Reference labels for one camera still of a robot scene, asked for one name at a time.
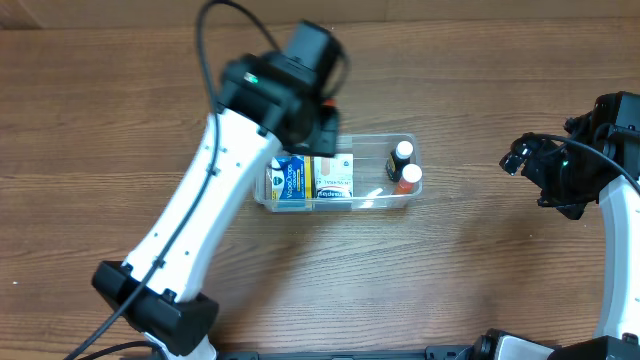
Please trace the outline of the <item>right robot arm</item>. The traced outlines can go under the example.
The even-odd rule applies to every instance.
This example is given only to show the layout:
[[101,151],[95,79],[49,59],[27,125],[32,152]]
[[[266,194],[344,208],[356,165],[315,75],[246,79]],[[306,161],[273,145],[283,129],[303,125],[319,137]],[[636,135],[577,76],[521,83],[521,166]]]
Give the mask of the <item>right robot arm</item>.
[[588,113],[565,122],[565,136],[525,133],[500,161],[540,189],[538,205],[578,220],[595,202],[605,228],[600,317],[592,339],[549,346],[490,329],[461,359],[639,360],[639,97],[598,97]]

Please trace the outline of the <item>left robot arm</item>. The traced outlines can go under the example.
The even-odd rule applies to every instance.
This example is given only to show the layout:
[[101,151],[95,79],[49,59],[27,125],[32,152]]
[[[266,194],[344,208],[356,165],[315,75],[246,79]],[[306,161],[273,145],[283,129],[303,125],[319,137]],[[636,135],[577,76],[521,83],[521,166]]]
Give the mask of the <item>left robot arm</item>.
[[276,155],[336,153],[339,115],[323,89],[345,58],[328,30],[303,21],[284,50],[225,67],[199,148],[160,218],[92,279],[152,358],[216,357],[208,333],[218,306],[202,291],[214,252]]

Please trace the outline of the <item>blue yellow VapoDrops box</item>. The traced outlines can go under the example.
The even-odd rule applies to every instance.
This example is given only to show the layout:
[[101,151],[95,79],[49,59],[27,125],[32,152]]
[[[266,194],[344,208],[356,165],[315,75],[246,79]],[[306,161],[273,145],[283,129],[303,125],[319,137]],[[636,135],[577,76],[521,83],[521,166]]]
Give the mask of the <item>blue yellow VapoDrops box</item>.
[[312,159],[309,156],[276,156],[270,164],[273,200],[302,200],[312,197]]

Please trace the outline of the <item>dark bottle white cap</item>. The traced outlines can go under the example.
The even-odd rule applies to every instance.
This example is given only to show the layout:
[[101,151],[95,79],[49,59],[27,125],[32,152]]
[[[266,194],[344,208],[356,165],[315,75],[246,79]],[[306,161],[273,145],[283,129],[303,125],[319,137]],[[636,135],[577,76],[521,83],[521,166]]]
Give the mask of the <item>dark bottle white cap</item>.
[[409,141],[401,141],[390,152],[385,169],[390,180],[398,182],[402,175],[403,168],[411,162],[414,147]]

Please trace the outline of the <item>orange bottle white cap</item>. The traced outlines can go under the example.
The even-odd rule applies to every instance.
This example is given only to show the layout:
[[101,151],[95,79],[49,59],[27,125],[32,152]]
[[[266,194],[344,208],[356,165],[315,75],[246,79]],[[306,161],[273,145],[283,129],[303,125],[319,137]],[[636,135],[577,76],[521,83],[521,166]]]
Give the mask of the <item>orange bottle white cap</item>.
[[394,195],[409,194],[414,186],[422,179],[422,169],[416,164],[406,165],[401,172],[401,177],[393,191]]

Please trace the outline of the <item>white and navy box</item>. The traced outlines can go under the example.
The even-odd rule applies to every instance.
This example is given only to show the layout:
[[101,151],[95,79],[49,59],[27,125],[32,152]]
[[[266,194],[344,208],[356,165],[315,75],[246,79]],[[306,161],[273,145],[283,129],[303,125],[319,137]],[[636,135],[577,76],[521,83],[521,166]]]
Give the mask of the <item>white and navy box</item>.
[[351,198],[354,188],[354,158],[350,153],[313,159],[315,197]]

